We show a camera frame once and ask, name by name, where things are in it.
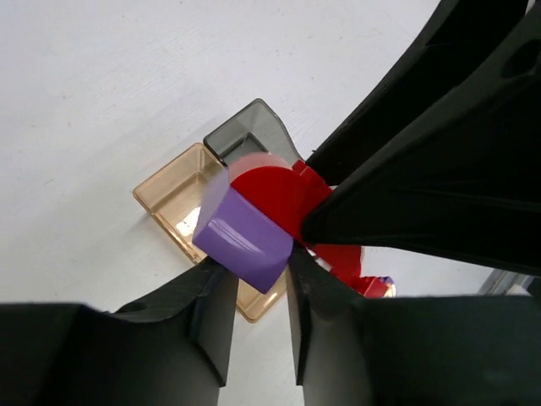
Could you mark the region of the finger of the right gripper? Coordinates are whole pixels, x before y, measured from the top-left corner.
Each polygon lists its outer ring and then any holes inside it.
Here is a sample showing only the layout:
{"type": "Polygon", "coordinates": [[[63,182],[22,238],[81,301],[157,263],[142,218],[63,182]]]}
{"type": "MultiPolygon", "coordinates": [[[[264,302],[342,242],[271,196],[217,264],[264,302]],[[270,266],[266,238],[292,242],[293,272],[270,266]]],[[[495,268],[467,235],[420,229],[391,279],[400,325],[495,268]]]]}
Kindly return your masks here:
{"type": "Polygon", "coordinates": [[[540,273],[540,7],[459,86],[337,186],[310,243],[410,250],[540,273]]]}
{"type": "Polygon", "coordinates": [[[441,1],[379,84],[311,154],[337,186],[449,91],[459,86],[527,12],[525,1],[441,1]]]}

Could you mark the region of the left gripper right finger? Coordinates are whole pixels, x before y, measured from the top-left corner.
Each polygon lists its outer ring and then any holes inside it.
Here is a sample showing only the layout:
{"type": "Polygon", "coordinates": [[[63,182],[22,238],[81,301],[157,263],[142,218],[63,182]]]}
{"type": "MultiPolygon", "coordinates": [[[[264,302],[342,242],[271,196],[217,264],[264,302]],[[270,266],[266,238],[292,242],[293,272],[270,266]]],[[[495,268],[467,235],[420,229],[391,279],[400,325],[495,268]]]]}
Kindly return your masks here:
{"type": "Polygon", "coordinates": [[[537,405],[529,296],[367,299],[297,247],[287,297],[307,405],[537,405]]]}

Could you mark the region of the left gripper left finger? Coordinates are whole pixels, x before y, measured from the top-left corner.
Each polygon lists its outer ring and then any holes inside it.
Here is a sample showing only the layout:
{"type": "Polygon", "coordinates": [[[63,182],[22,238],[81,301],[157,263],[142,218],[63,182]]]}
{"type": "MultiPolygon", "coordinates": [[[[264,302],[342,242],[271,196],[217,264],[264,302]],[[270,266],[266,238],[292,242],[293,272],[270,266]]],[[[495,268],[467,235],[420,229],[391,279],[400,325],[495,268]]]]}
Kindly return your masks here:
{"type": "Polygon", "coordinates": [[[1,307],[4,405],[215,405],[227,383],[238,280],[204,260],[114,312],[1,307]]]}

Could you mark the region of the purple curved lego brick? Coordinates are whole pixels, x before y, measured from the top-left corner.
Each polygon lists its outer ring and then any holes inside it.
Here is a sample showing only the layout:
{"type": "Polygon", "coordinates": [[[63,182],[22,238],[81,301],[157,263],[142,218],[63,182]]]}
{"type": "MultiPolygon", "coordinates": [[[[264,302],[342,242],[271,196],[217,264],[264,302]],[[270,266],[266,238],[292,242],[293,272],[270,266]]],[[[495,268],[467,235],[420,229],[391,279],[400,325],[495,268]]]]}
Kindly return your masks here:
{"type": "Polygon", "coordinates": [[[237,192],[222,169],[207,185],[192,237],[212,260],[262,294],[292,253],[292,236],[237,192]]]}

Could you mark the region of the red curved lego brick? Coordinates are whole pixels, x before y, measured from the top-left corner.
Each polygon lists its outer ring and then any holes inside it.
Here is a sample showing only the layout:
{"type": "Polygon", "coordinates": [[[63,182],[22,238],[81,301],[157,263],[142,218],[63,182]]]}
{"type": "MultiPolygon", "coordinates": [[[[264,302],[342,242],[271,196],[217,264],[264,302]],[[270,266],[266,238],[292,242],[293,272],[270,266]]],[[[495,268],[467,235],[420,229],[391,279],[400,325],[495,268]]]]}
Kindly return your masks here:
{"type": "Polygon", "coordinates": [[[279,156],[257,152],[237,159],[228,169],[231,186],[240,195],[326,262],[333,276],[363,292],[361,247],[307,243],[301,236],[304,218],[331,194],[325,180],[305,161],[290,164],[279,156]]]}

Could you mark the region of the red flower lego piece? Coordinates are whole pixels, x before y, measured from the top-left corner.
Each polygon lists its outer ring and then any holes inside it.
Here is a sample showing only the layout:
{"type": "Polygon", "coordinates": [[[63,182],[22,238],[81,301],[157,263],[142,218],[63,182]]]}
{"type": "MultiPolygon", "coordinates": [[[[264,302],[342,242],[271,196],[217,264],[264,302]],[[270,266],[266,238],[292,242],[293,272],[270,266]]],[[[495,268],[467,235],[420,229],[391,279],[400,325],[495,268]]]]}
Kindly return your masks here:
{"type": "Polygon", "coordinates": [[[380,277],[359,277],[352,283],[352,288],[366,298],[384,298],[382,294],[386,286],[381,282],[380,277]]]}

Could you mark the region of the purple lego piece with butterfly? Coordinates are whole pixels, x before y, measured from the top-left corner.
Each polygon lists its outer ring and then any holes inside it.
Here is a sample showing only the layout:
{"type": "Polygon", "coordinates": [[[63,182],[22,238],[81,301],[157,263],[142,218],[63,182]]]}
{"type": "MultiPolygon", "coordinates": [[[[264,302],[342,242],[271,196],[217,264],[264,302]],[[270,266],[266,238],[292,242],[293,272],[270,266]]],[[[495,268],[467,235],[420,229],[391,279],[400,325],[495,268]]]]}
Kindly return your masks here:
{"type": "Polygon", "coordinates": [[[382,294],[384,298],[394,298],[396,297],[396,285],[394,280],[389,277],[380,277],[381,282],[386,286],[385,292],[382,294]]]}

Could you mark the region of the amber transparent container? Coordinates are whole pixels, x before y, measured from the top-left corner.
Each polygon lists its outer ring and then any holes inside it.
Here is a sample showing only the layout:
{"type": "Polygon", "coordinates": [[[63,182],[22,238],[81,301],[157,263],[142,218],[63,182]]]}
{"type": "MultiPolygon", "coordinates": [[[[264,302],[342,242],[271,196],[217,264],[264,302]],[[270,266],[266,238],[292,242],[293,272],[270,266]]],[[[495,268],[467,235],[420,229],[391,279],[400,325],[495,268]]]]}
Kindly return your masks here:
{"type": "MultiPolygon", "coordinates": [[[[133,191],[134,198],[194,264],[206,257],[206,253],[193,244],[202,196],[207,184],[222,169],[223,164],[207,147],[195,143],[133,191]]],[[[246,321],[255,323],[280,300],[286,290],[284,274],[266,294],[239,281],[237,310],[246,321]]]]}

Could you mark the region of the grey transparent container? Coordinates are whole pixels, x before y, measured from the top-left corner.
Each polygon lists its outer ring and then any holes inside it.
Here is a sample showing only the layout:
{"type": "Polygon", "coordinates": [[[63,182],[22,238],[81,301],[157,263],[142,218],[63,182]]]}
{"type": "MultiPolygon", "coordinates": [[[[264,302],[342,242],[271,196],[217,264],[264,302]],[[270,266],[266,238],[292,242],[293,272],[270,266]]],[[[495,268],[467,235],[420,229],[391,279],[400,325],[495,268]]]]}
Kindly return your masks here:
{"type": "Polygon", "coordinates": [[[287,127],[257,98],[209,133],[203,144],[224,165],[254,152],[267,152],[292,165],[301,158],[287,127]]]}

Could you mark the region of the aluminium front rail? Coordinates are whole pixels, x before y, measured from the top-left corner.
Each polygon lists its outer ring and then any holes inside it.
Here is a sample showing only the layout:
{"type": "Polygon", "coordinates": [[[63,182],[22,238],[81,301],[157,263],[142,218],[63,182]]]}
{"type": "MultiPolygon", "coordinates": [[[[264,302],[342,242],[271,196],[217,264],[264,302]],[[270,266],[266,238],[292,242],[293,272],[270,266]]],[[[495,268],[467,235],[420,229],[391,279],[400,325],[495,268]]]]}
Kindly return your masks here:
{"type": "Polygon", "coordinates": [[[478,291],[482,295],[529,295],[540,297],[540,278],[494,269],[478,291]]]}

